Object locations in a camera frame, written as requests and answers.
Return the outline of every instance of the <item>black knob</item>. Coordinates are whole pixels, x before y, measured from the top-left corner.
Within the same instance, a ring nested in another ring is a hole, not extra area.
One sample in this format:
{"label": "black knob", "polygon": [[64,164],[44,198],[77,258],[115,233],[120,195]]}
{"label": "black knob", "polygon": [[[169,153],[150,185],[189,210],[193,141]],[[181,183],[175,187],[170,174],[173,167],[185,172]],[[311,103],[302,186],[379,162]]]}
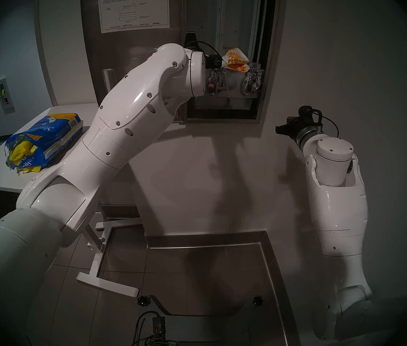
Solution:
{"label": "black knob", "polygon": [[145,296],[140,296],[138,298],[138,305],[139,306],[148,306],[149,305],[149,301],[147,300],[147,297]]}
{"label": "black knob", "polygon": [[253,305],[254,306],[261,306],[263,304],[263,299],[261,296],[255,296],[253,298]]}

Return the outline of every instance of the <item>green cable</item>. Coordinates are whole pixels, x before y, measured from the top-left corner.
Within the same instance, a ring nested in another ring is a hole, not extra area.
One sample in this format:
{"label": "green cable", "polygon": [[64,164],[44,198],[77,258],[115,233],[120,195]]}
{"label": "green cable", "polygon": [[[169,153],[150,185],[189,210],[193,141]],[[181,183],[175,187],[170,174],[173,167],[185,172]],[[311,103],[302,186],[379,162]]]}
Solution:
{"label": "green cable", "polygon": [[172,345],[172,346],[176,346],[177,344],[172,344],[170,342],[164,342],[164,341],[155,341],[152,340],[150,342],[148,342],[146,345],[150,345],[150,344],[164,344],[164,345]]}
{"label": "green cable", "polygon": [[145,337],[144,339],[136,340],[134,343],[132,343],[132,346],[135,346],[136,344],[140,343],[141,341],[144,341],[144,340],[147,340],[147,339],[150,339],[150,336],[149,336],[149,337]]}

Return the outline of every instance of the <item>black cable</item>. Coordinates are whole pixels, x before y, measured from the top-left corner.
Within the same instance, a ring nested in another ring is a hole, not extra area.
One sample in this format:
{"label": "black cable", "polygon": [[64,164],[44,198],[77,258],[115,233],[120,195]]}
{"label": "black cable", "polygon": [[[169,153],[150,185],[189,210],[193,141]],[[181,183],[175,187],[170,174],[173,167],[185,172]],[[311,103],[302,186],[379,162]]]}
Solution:
{"label": "black cable", "polygon": [[209,45],[208,43],[206,43],[206,42],[204,42],[204,41],[190,41],[190,42],[187,42],[187,43],[186,43],[186,48],[189,48],[188,45],[190,45],[191,43],[203,43],[203,44],[206,44],[206,45],[209,46],[213,51],[215,51],[218,56],[221,57],[220,52],[218,52],[216,49],[213,48],[213,46]]}
{"label": "black cable", "polygon": [[146,319],[144,318],[143,321],[141,322],[141,326],[139,328],[138,334],[137,334],[137,340],[141,338],[141,332],[143,331],[143,326],[144,326],[144,322],[146,321]]}
{"label": "black cable", "polygon": [[329,118],[327,118],[326,116],[323,116],[322,115],[322,118],[324,118],[324,119],[327,119],[328,121],[330,121],[333,125],[335,125],[335,128],[336,128],[336,137],[339,137],[339,129],[338,129],[338,126],[333,122],[333,120],[331,120],[331,119],[329,119]]}
{"label": "black cable", "polygon": [[136,321],[135,334],[133,335],[133,344],[136,344],[136,343],[137,343],[137,341],[136,341],[136,333],[138,332],[139,320],[141,320],[141,318],[142,318],[144,315],[149,314],[149,313],[151,313],[151,314],[156,314],[157,316],[160,316],[160,314],[159,314],[158,312],[152,311],[152,310],[143,312],[143,313],[139,316],[138,320]]}

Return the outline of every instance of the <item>blue package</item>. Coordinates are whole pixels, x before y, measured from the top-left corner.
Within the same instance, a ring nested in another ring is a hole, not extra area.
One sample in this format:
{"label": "blue package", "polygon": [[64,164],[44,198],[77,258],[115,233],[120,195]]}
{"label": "blue package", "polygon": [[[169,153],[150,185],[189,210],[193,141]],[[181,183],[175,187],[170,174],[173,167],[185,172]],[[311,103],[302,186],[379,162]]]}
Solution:
{"label": "blue package", "polygon": [[[83,120],[80,120],[75,113],[47,115],[30,129],[14,134],[6,140],[5,146],[9,152],[6,164],[13,170],[17,168],[18,171],[29,167],[45,167],[82,129]],[[27,151],[16,165],[9,157],[24,141],[30,141],[36,148],[33,148],[30,153]]]}

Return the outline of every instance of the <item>torn packaging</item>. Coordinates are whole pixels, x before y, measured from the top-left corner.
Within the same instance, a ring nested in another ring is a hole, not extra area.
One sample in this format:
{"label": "torn packaging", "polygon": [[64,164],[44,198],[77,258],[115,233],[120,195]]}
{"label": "torn packaging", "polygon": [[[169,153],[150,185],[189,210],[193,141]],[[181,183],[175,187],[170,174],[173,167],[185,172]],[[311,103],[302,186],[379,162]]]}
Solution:
{"label": "torn packaging", "polygon": [[5,142],[6,164],[11,169],[39,172],[77,136],[83,120],[75,113],[51,114]]}

